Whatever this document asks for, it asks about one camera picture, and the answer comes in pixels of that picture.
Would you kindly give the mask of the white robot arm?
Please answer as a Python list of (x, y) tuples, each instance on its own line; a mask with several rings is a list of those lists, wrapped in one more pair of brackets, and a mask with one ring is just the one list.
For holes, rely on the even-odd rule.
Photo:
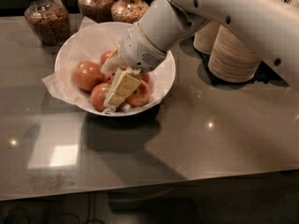
[(278, 0), (154, 0), (101, 68), (154, 70), (180, 40), (217, 21), (299, 89), (299, 9)]

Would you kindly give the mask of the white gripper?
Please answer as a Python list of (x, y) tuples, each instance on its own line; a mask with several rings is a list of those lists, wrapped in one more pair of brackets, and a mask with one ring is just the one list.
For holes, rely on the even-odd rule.
[(166, 58), (164, 36), (155, 27), (135, 22), (125, 33), (120, 46), (111, 51), (101, 67), (104, 75), (115, 73), (104, 105), (119, 107), (140, 85), (140, 71), (153, 71)]

